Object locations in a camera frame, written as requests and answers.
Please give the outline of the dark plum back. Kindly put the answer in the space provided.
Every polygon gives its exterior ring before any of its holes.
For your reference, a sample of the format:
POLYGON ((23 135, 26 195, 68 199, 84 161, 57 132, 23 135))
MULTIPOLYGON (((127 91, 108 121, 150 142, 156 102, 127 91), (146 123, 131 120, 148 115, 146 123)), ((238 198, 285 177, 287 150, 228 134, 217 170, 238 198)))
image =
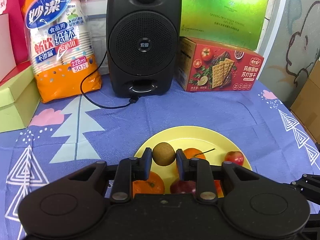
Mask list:
POLYGON ((194 181, 183 181, 180 179, 176 179, 170 185, 170 193, 171 194, 186 194, 191 193, 195 195, 196 193, 196 183, 194 181))

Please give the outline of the large orange with stem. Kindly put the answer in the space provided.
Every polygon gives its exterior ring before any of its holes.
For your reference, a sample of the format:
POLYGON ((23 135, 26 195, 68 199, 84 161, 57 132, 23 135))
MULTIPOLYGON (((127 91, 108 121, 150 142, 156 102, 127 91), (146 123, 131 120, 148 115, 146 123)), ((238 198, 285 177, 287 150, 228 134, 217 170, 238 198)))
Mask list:
POLYGON ((202 152, 201 150, 198 150, 198 149, 196 149, 196 148, 187 148, 187 149, 183 150, 183 153, 184 153, 184 155, 185 155, 185 157, 186 157, 187 159, 197 158, 197 159, 204 159, 204 160, 206 160, 207 158, 206 158, 205 154, 206 154, 206 153, 213 152, 214 150, 215 150, 215 149, 212 148, 212 149, 210 149, 210 150, 207 150, 207 151, 205 151, 205 152, 202 152))

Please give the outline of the light green shoe box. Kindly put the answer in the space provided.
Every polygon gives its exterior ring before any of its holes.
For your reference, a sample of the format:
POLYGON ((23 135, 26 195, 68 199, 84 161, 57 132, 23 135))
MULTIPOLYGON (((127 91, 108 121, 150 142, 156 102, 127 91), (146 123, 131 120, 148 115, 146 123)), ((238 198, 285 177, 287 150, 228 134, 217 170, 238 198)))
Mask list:
POLYGON ((31 66, 1 85, 0 131, 28 127, 40 98, 31 66))

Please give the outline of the paper cups orange package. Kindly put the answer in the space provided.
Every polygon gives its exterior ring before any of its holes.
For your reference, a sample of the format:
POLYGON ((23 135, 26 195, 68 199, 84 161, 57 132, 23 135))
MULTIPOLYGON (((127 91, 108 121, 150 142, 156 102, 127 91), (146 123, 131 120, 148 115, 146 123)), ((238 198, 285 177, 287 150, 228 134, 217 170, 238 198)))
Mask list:
POLYGON ((86 0, 25 0, 26 41, 43 103, 99 90, 86 0))

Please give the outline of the yellow plastic plate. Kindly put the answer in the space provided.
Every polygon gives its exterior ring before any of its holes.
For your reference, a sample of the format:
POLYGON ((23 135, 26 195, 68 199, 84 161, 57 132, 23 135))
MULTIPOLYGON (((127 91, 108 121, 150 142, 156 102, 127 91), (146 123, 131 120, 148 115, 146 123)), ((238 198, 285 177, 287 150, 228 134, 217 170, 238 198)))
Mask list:
MULTIPOLYGON (((214 148, 213 152, 205 154, 210 165, 221 165, 229 151, 240 151, 236 144, 216 131, 197 126, 178 126, 150 137, 135 153, 135 157, 140 158, 147 147, 153 149, 160 142, 169 143, 174 150, 196 148, 205 152, 214 148)), ((179 179, 176 162, 168 166, 159 166, 152 162, 151 171, 161 177, 165 194, 170 194, 170 185, 179 179)))

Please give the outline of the brown kiwi fruit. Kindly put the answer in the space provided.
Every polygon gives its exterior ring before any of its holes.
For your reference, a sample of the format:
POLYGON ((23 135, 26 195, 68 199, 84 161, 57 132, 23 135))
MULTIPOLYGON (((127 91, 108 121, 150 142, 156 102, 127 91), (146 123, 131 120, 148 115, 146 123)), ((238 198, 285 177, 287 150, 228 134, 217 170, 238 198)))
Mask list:
POLYGON ((152 150, 153 161, 159 166, 168 166, 176 159, 176 152, 167 142, 160 142, 152 150))

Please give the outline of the small red apple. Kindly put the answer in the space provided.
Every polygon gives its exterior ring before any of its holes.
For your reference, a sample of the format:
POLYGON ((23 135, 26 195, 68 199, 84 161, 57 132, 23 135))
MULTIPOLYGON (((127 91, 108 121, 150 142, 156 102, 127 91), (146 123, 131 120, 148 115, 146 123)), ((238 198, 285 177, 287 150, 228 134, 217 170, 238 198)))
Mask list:
POLYGON ((244 164, 244 155, 241 151, 229 151, 225 155, 224 161, 230 161, 242 166, 244 164))

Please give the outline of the red cracker box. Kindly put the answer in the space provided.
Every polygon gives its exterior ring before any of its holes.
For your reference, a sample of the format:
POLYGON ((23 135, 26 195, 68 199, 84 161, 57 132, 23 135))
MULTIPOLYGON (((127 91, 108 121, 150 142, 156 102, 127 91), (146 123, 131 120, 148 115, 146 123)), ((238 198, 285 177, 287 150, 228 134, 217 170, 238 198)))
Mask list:
POLYGON ((251 90, 263 61, 249 49, 182 37, 175 75, 186 92, 251 90))

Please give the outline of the pink coffee cup box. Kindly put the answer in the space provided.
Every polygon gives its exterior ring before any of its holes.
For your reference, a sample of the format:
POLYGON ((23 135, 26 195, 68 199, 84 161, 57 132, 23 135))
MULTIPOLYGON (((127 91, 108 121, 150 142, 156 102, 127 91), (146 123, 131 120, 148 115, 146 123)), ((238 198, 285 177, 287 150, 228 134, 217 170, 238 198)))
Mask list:
POLYGON ((1 0, 1 83, 14 76, 17 65, 28 60, 21 6, 22 0, 1 0))

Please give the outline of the small orange right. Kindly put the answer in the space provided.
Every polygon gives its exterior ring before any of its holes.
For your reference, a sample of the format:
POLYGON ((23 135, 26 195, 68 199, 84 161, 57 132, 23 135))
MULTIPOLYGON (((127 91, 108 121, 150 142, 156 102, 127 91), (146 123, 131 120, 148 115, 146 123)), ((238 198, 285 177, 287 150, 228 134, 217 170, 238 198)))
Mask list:
POLYGON ((216 188, 216 192, 217 192, 218 198, 223 198, 224 194, 223 194, 223 190, 222 190, 220 181, 219 180, 214 180, 214 185, 215 185, 215 188, 216 188))

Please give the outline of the green gift box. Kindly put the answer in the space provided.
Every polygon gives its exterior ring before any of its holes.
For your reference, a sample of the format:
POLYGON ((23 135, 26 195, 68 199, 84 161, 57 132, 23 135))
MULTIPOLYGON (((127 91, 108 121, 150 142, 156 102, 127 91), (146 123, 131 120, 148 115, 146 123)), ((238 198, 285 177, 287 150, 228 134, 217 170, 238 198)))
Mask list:
POLYGON ((180 35, 256 50, 268 0, 182 0, 180 35))

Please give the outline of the black speaker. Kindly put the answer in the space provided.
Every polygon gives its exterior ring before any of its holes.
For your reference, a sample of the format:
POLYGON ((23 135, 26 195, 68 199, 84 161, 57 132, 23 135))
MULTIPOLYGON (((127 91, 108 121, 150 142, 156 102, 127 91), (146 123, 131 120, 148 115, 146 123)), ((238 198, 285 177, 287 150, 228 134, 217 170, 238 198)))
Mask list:
POLYGON ((162 95, 170 87, 182 0, 107 0, 106 45, 115 94, 162 95))

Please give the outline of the brown cardboard box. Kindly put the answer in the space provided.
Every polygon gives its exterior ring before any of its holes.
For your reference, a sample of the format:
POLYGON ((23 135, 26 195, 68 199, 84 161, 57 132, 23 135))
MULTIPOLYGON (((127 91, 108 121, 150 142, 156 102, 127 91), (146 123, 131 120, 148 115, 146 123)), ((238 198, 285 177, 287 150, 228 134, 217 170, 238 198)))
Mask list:
POLYGON ((320 66, 316 61, 311 74, 291 106, 291 111, 319 144, 320 66))

